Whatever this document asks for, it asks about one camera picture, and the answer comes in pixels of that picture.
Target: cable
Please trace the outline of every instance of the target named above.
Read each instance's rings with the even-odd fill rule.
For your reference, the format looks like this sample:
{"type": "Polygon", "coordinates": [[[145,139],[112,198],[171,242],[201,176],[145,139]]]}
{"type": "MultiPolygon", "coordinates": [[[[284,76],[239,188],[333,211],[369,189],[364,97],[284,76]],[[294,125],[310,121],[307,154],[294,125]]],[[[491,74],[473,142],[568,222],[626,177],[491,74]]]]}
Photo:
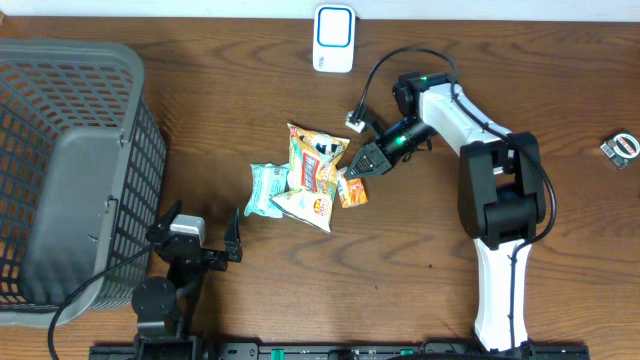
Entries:
{"type": "Polygon", "coordinates": [[[385,55],[382,59],[380,59],[380,61],[378,61],[378,63],[373,67],[373,69],[371,69],[371,72],[369,73],[369,78],[367,79],[367,83],[364,86],[364,90],[362,92],[362,98],[360,98],[360,103],[356,108],[354,116],[360,115],[360,111],[362,110],[365,99],[367,97],[367,92],[369,91],[369,85],[371,84],[371,80],[373,79],[373,75],[376,73],[376,71],[378,71],[378,68],[380,67],[380,65],[382,65],[382,63],[384,63],[390,57],[398,53],[408,52],[408,51],[422,52],[422,53],[435,55],[445,60],[449,64],[449,67],[451,67],[451,70],[453,72],[453,75],[449,77],[449,82],[451,83],[451,99],[456,103],[456,105],[458,105],[458,107],[460,107],[460,109],[467,116],[469,116],[469,118],[471,118],[471,120],[473,120],[476,124],[478,124],[484,131],[496,136],[497,138],[499,138],[500,140],[504,141],[505,143],[513,147],[515,150],[517,150],[518,153],[523,154],[524,157],[527,159],[527,161],[533,164],[536,171],[540,174],[540,176],[542,177],[542,181],[544,182],[545,187],[547,188],[547,192],[549,193],[549,200],[551,202],[551,215],[549,216],[549,221],[547,222],[547,226],[544,228],[544,230],[542,230],[542,232],[540,232],[540,234],[534,236],[531,239],[526,239],[522,244],[516,246],[513,249],[513,253],[511,254],[511,258],[510,258],[511,260],[511,285],[510,286],[511,287],[509,290],[508,317],[509,317],[509,328],[511,333],[511,352],[513,352],[513,350],[515,349],[515,334],[514,334],[515,326],[513,321],[513,317],[514,317],[513,313],[514,313],[514,307],[515,307],[515,278],[516,278],[516,263],[518,261],[517,257],[520,250],[522,250],[526,246],[532,245],[542,240],[545,236],[549,234],[549,232],[551,232],[551,229],[555,225],[558,209],[557,209],[557,203],[556,203],[556,194],[555,194],[555,191],[553,190],[553,186],[551,185],[551,179],[549,179],[549,176],[547,175],[546,171],[544,171],[544,168],[542,167],[542,164],[540,163],[540,161],[538,159],[535,159],[531,154],[529,154],[528,151],[526,151],[523,147],[521,147],[518,143],[516,143],[510,137],[510,135],[505,136],[499,133],[498,131],[492,129],[489,126],[490,125],[489,123],[483,123],[480,119],[478,119],[478,117],[476,117],[471,111],[469,111],[469,109],[467,109],[460,102],[460,99],[458,99],[458,94],[456,94],[455,92],[455,86],[458,83],[458,66],[449,56],[442,54],[440,52],[437,52],[435,50],[415,48],[415,47],[404,47],[404,48],[394,50],[389,54],[385,55]]]}
{"type": "Polygon", "coordinates": [[[455,62],[453,62],[453,60],[450,57],[448,57],[445,54],[439,53],[439,52],[437,52],[435,50],[431,50],[431,49],[423,49],[423,48],[416,48],[416,47],[404,47],[404,48],[396,49],[396,50],[388,53],[387,55],[385,55],[382,59],[380,59],[378,61],[378,63],[373,67],[373,69],[371,69],[371,72],[369,73],[369,78],[367,79],[367,83],[364,85],[364,90],[362,91],[362,97],[360,98],[360,102],[358,103],[358,107],[356,108],[356,111],[353,113],[354,114],[354,118],[356,118],[356,119],[359,118],[358,115],[360,114],[360,111],[362,111],[362,107],[364,106],[364,100],[367,98],[367,92],[369,91],[369,85],[371,84],[371,80],[373,79],[373,75],[375,75],[376,71],[378,71],[378,68],[380,67],[380,65],[382,65],[382,63],[387,61],[387,59],[389,59],[393,55],[399,54],[401,52],[407,52],[407,51],[427,53],[427,54],[435,55],[435,56],[445,60],[447,63],[449,63],[449,66],[453,70],[453,73],[455,74],[454,75],[455,78],[456,79],[458,78],[458,66],[456,65],[455,62]]]}
{"type": "Polygon", "coordinates": [[[142,250],[138,251],[137,253],[131,255],[131,257],[129,257],[128,259],[124,260],[123,262],[114,265],[108,269],[104,269],[102,270],[102,272],[98,273],[97,275],[94,275],[91,279],[85,281],[84,283],[82,283],[82,285],[78,286],[77,289],[75,289],[71,295],[67,296],[67,298],[65,299],[65,301],[58,307],[58,310],[56,310],[56,313],[53,315],[53,318],[51,319],[51,324],[49,325],[49,332],[47,333],[47,344],[49,345],[49,355],[51,355],[51,359],[53,360],[59,360],[60,358],[58,357],[58,354],[56,353],[56,348],[53,344],[53,332],[56,329],[56,323],[58,322],[58,319],[60,318],[60,315],[62,315],[62,312],[64,311],[64,309],[69,306],[69,304],[71,304],[73,302],[73,300],[78,297],[78,295],[80,295],[87,287],[89,287],[89,285],[91,285],[92,283],[94,283],[96,280],[104,277],[105,275],[107,275],[108,273],[118,270],[121,267],[130,264],[131,262],[133,262],[134,260],[136,260],[137,258],[141,257],[142,255],[148,253],[149,251],[151,251],[151,249],[153,249],[153,247],[155,246],[155,244],[150,244],[145,246],[142,250]]]}

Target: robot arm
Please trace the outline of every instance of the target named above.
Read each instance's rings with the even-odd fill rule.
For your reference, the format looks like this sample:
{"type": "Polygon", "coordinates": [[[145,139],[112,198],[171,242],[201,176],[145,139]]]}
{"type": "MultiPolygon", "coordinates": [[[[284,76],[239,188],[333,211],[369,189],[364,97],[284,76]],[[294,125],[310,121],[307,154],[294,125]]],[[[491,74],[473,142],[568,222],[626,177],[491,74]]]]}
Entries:
{"type": "MultiPolygon", "coordinates": [[[[190,333],[191,320],[206,274],[226,271],[229,262],[242,261],[239,211],[236,209],[227,226],[224,251],[203,248],[204,219],[181,212],[182,202],[178,201],[147,231],[146,239],[156,244],[156,254],[170,266],[166,277],[146,278],[133,291],[131,306],[138,315],[131,354],[135,356],[127,354],[123,359],[217,358],[212,343],[190,333]]],[[[112,350],[105,350],[109,354],[106,359],[112,359],[112,350]]]]}
{"type": "MultiPolygon", "coordinates": [[[[465,96],[460,85],[451,86],[447,74],[400,77],[393,93],[404,120],[365,145],[347,170],[347,178],[382,175],[397,161],[412,153],[436,134],[459,156],[458,214],[474,239],[478,253],[480,299],[474,332],[487,351],[511,348],[509,323],[511,254],[513,249],[535,236],[536,224],[544,219],[542,179],[526,158],[495,135],[484,131],[457,104],[451,90],[466,110],[493,130],[511,132],[493,123],[465,96]],[[495,176],[514,174],[514,181],[496,186],[495,176]]],[[[360,121],[380,129],[371,114],[348,118],[350,127],[365,128],[360,121]]],[[[529,133],[511,135],[522,148],[538,157],[538,145],[529,133]]],[[[514,278],[514,338],[516,346],[527,341],[524,325],[524,282],[530,246],[518,256],[514,278]]]]}

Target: white device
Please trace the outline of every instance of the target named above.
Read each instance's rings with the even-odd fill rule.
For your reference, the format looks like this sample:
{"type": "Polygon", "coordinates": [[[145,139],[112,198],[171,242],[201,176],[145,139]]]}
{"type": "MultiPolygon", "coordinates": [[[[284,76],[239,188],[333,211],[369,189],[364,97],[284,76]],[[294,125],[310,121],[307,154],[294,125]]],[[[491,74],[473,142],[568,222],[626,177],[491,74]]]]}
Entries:
{"type": "Polygon", "coordinates": [[[353,66],[356,14],[345,5],[321,5],[313,24],[313,68],[345,73],[353,66]]]}
{"type": "Polygon", "coordinates": [[[353,119],[353,111],[349,111],[344,118],[344,124],[351,130],[362,134],[366,127],[366,123],[362,120],[353,119]]]}

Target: colorful snack package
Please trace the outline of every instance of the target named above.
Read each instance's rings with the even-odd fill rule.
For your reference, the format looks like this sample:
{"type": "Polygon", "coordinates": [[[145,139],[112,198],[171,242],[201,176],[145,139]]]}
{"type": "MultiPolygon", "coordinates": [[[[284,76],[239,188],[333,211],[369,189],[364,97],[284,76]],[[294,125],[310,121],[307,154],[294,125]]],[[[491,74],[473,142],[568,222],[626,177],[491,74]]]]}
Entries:
{"type": "Polygon", "coordinates": [[[287,186],[289,164],[281,166],[273,164],[251,164],[253,174],[253,191],[251,199],[244,209],[244,216],[256,213],[261,216],[281,218],[280,211],[270,200],[273,196],[282,194],[287,186]]]}
{"type": "Polygon", "coordinates": [[[338,186],[336,164],[349,139],[287,125],[290,191],[274,196],[271,201],[286,215],[331,232],[329,222],[338,186]]]}
{"type": "Polygon", "coordinates": [[[347,180],[344,177],[347,168],[338,170],[338,195],[344,209],[366,204],[367,193],[361,179],[347,180]]]}
{"type": "Polygon", "coordinates": [[[271,202],[286,215],[331,232],[329,222],[333,199],[328,195],[297,189],[274,196],[271,202]]]}
{"type": "Polygon", "coordinates": [[[336,165],[344,155],[349,139],[289,126],[289,188],[306,189],[335,197],[336,165]]]}

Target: light blue snack package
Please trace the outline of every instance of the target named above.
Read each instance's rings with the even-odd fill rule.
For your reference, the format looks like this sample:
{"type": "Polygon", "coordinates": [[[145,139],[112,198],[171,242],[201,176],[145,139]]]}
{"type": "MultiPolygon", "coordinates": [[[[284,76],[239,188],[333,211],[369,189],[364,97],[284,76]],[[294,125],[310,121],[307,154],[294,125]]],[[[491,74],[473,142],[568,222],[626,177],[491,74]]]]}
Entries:
{"type": "Polygon", "coordinates": [[[275,195],[282,194],[287,186],[287,174],[289,164],[251,164],[253,174],[253,192],[247,207],[244,209],[244,216],[256,213],[261,216],[281,218],[282,211],[271,202],[275,195]]]}

